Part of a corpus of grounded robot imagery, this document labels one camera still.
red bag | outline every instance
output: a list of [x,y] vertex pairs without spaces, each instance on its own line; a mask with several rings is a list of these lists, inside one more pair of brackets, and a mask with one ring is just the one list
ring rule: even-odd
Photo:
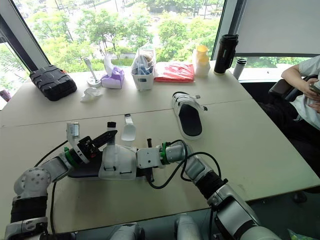
[[154,80],[169,83],[191,83],[194,81],[194,66],[189,62],[157,62]]

black tumbler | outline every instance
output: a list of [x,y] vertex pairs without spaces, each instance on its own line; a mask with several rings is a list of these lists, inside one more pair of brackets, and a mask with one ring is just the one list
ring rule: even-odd
[[231,67],[238,44],[238,35],[226,34],[219,41],[220,47],[216,58],[214,73],[222,75]]

black case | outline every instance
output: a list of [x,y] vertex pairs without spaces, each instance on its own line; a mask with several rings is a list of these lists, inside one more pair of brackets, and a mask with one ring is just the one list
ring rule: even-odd
[[72,78],[55,65],[31,72],[30,78],[50,101],[57,101],[77,90]]

table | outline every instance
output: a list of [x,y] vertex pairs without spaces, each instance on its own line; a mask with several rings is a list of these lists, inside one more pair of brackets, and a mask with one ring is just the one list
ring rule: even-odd
[[[229,179],[229,184],[244,200],[320,185],[320,179],[254,100],[206,106],[208,111],[201,114],[202,138],[186,142],[194,151],[212,154],[220,164],[222,177]],[[132,120],[137,128],[134,145],[138,148],[147,147],[147,138],[152,138],[153,145],[157,145],[182,137],[172,109],[134,113]],[[105,131],[108,121],[117,122],[116,142],[121,144],[123,115],[77,121],[80,134],[92,138]],[[14,181],[65,140],[65,129],[65,121],[0,129],[0,238],[10,220]],[[204,159],[216,169],[209,158]],[[155,169],[155,184],[162,184],[175,167],[176,164],[171,164],[165,169]],[[207,207],[198,189],[182,181],[179,174],[161,190],[151,188],[143,180],[76,181],[66,177],[57,183],[54,222],[59,233]]]
[[130,75],[125,69],[125,82],[122,89],[100,88],[103,93],[93,102],[80,102],[84,90],[88,88],[86,78],[90,73],[71,73],[78,90],[59,101],[50,101],[34,86],[27,82],[18,90],[7,106],[2,110],[1,128],[25,126],[31,124],[52,123],[122,115],[127,113],[143,113],[148,111],[171,109],[173,93],[186,92],[201,95],[198,102],[202,105],[238,100],[252,97],[232,76],[226,72],[223,76],[213,73],[207,78],[196,78],[195,83],[158,83],[152,90],[139,92]]

hand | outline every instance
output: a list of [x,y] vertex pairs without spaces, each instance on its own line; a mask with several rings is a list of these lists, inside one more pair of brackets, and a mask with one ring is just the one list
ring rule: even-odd
[[303,88],[301,89],[301,92],[308,98],[315,101],[320,101],[320,95],[316,92],[312,91],[309,87],[310,84],[316,83],[319,80],[316,78],[310,78],[308,81],[305,82],[303,85]]
[[309,107],[313,108],[318,114],[320,114],[320,101],[316,101],[313,104],[309,104]]

